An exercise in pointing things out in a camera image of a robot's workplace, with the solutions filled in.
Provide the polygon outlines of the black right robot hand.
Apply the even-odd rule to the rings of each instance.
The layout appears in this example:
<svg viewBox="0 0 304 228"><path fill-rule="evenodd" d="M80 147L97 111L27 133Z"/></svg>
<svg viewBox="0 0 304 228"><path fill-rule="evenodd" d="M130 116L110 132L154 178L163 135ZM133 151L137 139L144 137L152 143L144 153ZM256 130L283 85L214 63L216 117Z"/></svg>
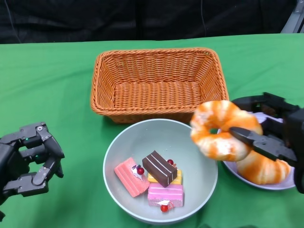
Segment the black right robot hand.
<svg viewBox="0 0 304 228"><path fill-rule="evenodd" d="M304 191L304 110L287 103L284 98L264 92L262 95L233 100L240 109L267 115L259 135L241 127L229 132L255 152L273 160L283 160L294 168L294 183L299 193Z"/></svg>

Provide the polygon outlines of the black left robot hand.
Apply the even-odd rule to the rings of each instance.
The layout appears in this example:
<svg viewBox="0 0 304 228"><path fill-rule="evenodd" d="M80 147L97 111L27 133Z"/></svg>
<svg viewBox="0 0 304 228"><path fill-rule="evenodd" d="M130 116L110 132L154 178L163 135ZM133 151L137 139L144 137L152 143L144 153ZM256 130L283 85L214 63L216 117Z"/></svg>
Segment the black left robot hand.
<svg viewBox="0 0 304 228"><path fill-rule="evenodd" d="M21 127L0 139L0 202L48 192L53 175L63 178L64 153L45 122Z"/></svg>

